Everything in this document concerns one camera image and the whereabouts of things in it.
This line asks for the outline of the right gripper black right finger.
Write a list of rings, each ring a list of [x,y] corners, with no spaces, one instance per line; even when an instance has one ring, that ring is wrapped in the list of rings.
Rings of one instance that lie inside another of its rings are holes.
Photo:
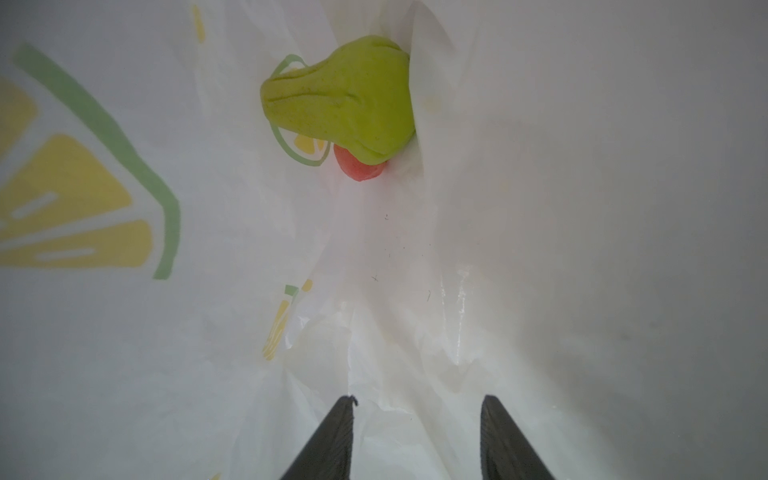
[[[484,397],[480,418],[484,480],[554,480],[498,397]]]

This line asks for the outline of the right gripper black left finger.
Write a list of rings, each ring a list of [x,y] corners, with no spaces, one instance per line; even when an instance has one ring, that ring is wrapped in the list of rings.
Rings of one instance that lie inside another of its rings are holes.
[[[354,396],[341,396],[280,479],[349,480],[357,405]]]

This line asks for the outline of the white plastic bag lemon print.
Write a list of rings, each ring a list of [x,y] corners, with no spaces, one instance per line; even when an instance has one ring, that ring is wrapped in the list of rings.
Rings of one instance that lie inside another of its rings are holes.
[[[357,182],[260,87],[376,35],[416,132]],[[1,475],[767,475],[763,1],[5,1]]]

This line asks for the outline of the small red fake fruit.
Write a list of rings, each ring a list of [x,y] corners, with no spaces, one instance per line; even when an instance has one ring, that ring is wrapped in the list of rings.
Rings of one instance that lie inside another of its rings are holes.
[[[347,149],[334,144],[334,155],[342,172],[350,179],[363,182],[380,176],[387,166],[387,162],[377,165],[367,165],[359,161]]]

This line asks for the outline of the green fake pear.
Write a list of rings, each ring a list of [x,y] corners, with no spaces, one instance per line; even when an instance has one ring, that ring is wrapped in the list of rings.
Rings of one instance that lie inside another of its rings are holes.
[[[395,42],[365,36],[314,65],[265,80],[262,109],[279,128],[330,141],[363,164],[379,165],[416,132],[409,66],[409,54]]]

